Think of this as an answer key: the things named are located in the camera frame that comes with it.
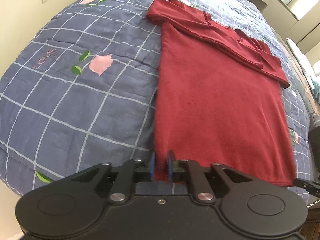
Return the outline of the light floral pillow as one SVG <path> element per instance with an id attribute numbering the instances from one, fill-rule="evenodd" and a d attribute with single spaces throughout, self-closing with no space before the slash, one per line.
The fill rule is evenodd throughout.
<path id="1" fill-rule="evenodd" d="M 316 76 L 313 67 L 311 66 L 308 58 L 300 51 L 298 46 L 290 38 L 286 38 L 286 43 L 297 60 L 300 68 L 302 69 L 303 75 L 305 76 L 311 92 L 315 99 L 319 102 L 319 76 Z"/>

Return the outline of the blue plaid floral quilt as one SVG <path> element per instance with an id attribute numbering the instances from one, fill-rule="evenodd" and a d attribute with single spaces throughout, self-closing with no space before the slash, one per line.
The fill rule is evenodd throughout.
<path id="1" fill-rule="evenodd" d="M 290 82 L 281 91 L 297 175 L 311 176 L 309 115 L 285 51 L 249 0 L 179 0 L 265 42 Z M 21 196 L 103 161 L 153 148 L 161 30 L 153 0 L 77 0 L 55 15 L 1 78 L 1 181 Z"/>

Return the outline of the red long sleeve shirt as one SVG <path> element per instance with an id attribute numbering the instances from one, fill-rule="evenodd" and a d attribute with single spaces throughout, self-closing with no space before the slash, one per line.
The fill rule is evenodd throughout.
<path id="1" fill-rule="evenodd" d="M 268 45 L 177 0 L 154 0 L 146 19 L 161 29 L 156 179 L 168 180 L 173 151 L 292 186 L 296 165 L 281 98 L 290 84 Z"/>

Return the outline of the beige window desk cabinet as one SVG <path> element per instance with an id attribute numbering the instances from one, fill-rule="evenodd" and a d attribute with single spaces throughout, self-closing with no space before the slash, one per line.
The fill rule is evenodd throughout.
<path id="1" fill-rule="evenodd" d="M 298 19 L 280 0 L 249 0 L 283 38 L 291 38 L 311 61 L 319 59 L 319 2 Z"/>

